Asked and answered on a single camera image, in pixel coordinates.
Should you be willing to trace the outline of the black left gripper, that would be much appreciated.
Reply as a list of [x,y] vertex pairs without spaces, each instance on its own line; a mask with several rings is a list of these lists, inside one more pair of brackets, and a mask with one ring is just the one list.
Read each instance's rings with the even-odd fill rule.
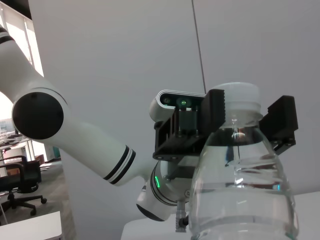
[[184,156],[199,156],[209,135],[225,121],[225,91],[211,89],[200,108],[176,108],[167,120],[154,125],[155,146],[152,157],[174,162]]

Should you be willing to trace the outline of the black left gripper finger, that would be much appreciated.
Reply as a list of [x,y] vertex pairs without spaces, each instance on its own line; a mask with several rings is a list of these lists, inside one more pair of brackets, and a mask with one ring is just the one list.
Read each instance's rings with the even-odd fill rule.
[[259,128],[278,156],[294,146],[299,129],[295,98],[283,95],[276,100],[259,121]]

